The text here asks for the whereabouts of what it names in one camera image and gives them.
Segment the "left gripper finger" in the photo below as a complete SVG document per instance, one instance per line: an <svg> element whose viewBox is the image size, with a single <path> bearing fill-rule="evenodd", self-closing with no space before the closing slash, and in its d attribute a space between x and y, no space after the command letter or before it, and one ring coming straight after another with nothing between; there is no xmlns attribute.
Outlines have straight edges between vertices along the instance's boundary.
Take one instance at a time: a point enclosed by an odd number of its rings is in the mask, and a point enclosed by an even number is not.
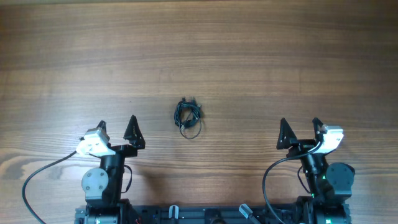
<svg viewBox="0 0 398 224"><path fill-rule="evenodd" d="M141 130L139 129L136 116L134 115L131 116L123 138L129 141L130 145L132 145L136 149L145 148L146 142L141 133Z"/></svg>
<svg viewBox="0 0 398 224"><path fill-rule="evenodd" d="M103 120L101 120L101 121L99 122L99 124L97 125L96 129L97 129L98 131L101 131L101 132L106 133L106 122L103 121Z"/></svg>

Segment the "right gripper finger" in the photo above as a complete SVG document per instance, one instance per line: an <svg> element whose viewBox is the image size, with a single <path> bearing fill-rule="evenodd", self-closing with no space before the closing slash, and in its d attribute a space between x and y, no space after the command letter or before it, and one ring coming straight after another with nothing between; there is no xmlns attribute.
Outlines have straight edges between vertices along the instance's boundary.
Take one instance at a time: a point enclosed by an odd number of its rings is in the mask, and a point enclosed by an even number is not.
<svg viewBox="0 0 398 224"><path fill-rule="evenodd" d="M323 135L325 133L325 130L323 129L324 124L317 117L314 117L312 123L314 127L315 139L323 140Z"/></svg>
<svg viewBox="0 0 398 224"><path fill-rule="evenodd" d="M298 139L285 118L280 120L280 131L276 149L289 149L298 144Z"/></svg>

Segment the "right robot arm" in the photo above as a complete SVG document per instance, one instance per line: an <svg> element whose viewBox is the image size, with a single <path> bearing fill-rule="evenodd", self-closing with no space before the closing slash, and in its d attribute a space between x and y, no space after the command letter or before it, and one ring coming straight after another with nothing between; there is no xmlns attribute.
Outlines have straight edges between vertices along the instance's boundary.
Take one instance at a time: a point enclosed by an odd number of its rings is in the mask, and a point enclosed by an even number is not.
<svg viewBox="0 0 398 224"><path fill-rule="evenodd" d="M326 156L340 145L343 128L313 119L314 138L298 139L287 120L280 121L277 149L287 149L286 158L299 160L308 184L308 196L299 196L291 213L281 212L285 223L352 223L346 200L352 196L355 170L352 166L335 162Z"/></svg>

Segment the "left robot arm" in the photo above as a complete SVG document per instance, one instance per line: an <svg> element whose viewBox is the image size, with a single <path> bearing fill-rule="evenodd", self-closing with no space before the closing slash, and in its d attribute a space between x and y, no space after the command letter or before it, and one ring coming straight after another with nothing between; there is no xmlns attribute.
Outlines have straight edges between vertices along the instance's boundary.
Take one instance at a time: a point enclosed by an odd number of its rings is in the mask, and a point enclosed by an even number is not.
<svg viewBox="0 0 398 224"><path fill-rule="evenodd" d="M139 129L136 116L132 115L123 139L127 144L113 146L106 132L106 122L100 121L96 128L89 129L81 138L76 152L100 159L98 168L87 171L81 180L86 206L75 210L75 223L79 224L125 224L141 223L141 216L133 209L128 199L122 199L132 181L123 190L123 175L128 157L136 157L146 142Z"/></svg>

